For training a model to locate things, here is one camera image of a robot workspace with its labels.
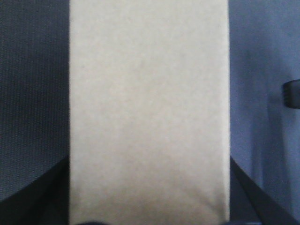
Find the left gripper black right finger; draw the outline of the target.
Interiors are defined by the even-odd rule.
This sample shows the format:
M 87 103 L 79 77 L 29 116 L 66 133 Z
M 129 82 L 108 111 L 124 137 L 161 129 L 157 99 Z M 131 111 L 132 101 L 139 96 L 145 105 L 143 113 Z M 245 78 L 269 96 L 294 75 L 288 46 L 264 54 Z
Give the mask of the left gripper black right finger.
M 258 187 L 233 158 L 230 159 L 230 167 L 230 224 L 299 224 L 299 221 Z

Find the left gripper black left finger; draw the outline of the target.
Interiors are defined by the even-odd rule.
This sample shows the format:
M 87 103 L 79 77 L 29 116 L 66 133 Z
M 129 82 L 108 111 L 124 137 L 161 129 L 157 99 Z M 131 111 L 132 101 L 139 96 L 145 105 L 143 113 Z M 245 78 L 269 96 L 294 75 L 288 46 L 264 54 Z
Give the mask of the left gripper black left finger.
M 67 225 L 69 158 L 0 202 L 2 225 Z

